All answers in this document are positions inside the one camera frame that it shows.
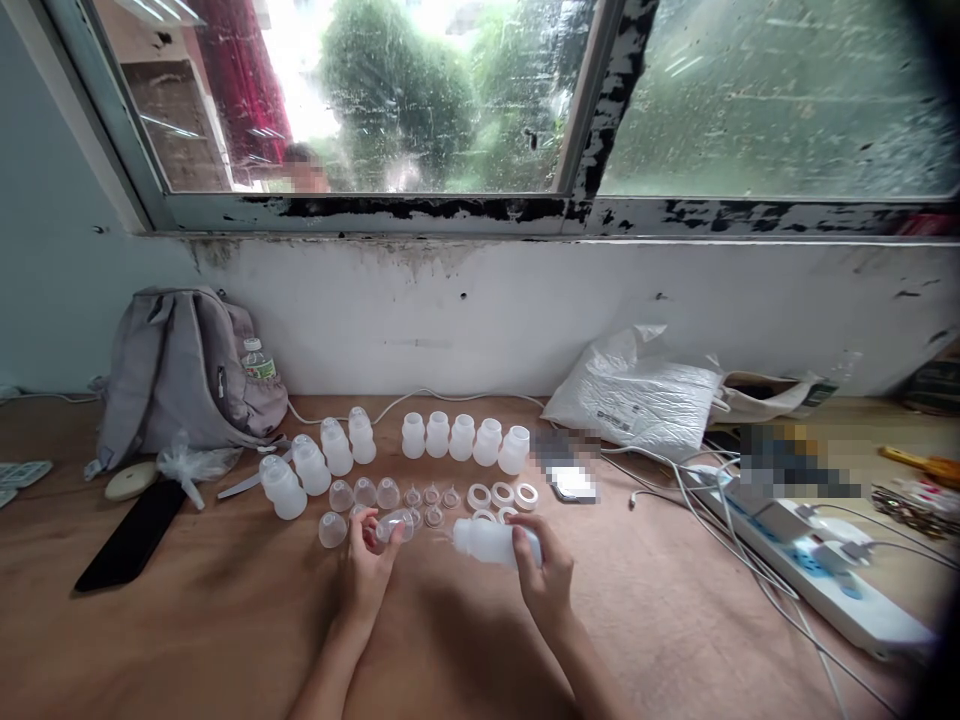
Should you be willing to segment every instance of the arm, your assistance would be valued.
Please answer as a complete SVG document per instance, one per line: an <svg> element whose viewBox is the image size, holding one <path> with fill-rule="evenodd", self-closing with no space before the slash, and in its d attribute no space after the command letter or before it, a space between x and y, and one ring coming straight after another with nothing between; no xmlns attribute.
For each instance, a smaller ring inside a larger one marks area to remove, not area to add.
<svg viewBox="0 0 960 720"><path fill-rule="evenodd" d="M367 647L383 602L393 562L400 550L403 523L398 523L382 555L373 552L374 509L350 520L350 544L343 568L340 612L320 651L289 720L340 720L353 671Z"/></svg>
<svg viewBox="0 0 960 720"><path fill-rule="evenodd" d="M540 538L543 567L538 568L527 534L521 527L513 530L520 589L540 634L567 676L580 712L588 720L635 718L634 709L570 607L570 553L538 515L510 515L507 522L528 527Z"/></svg>

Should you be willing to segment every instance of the window frame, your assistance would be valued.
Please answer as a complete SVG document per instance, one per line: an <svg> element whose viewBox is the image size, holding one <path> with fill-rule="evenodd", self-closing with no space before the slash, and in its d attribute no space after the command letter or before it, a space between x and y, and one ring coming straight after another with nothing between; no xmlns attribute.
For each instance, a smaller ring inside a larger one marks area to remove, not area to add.
<svg viewBox="0 0 960 720"><path fill-rule="evenodd" d="M257 232L345 236L705 237L804 241L893 237L917 216L950 216L951 198L857 199L598 196L607 160L643 74L659 0L598 0L553 191L531 194L312 196L169 193L92 0L29 0L62 43L156 233Z"/></svg>

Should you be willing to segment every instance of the window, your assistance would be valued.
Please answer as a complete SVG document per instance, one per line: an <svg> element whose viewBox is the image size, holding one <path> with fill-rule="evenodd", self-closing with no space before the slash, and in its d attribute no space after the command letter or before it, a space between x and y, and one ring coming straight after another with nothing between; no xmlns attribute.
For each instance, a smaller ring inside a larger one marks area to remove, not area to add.
<svg viewBox="0 0 960 720"><path fill-rule="evenodd" d="M952 222L956 119L905 2L44 4L157 230Z"/></svg>

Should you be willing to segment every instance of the forearm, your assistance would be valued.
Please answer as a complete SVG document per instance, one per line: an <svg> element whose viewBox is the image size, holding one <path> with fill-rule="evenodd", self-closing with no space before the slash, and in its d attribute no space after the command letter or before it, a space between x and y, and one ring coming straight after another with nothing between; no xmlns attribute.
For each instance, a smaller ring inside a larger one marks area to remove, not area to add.
<svg viewBox="0 0 960 720"><path fill-rule="evenodd" d="M560 663L584 719L635 719L636 712L597 654L583 623L571 612L550 625L540 631Z"/></svg>
<svg viewBox="0 0 960 720"><path fill-rule="evenodd" d="M340 720L353 671L367 647L373 621L340 615L300 691L289 720Z"/></svg>

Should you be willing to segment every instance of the gray backpack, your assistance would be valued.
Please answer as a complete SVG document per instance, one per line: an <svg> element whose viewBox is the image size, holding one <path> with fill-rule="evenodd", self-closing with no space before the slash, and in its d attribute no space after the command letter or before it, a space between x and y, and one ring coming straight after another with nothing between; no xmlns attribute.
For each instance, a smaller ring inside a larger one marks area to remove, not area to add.
<svg viewBox="0 0 960 720"><path fill-rule="evenodd" d="M87 476L136 453L169 447L181 428L194 450L257 447L287 411L279 375L248 377L240 364L250 314L208 287L147 288L133 296L113 344L97 459Z"/></svg>

